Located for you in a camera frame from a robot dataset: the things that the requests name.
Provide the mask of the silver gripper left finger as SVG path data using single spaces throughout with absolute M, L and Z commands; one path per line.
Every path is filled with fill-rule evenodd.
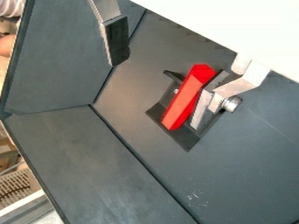
M 105 40 L 109 64 L 115 67 L 130 57 L 129 21 L 118 0 L 89 0 Z

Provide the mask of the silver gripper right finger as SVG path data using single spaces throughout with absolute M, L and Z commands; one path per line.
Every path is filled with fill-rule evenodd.
M 242 99 L 239 94 L 259 87 L 271 69 L 239 54 L 231 64 L 231 71 L 221 72 L 201 91 L 201 98 L 191 117 L 191 127 L 203 128 L 207 112 L 215 116 L 222 109 L 233 113 Z

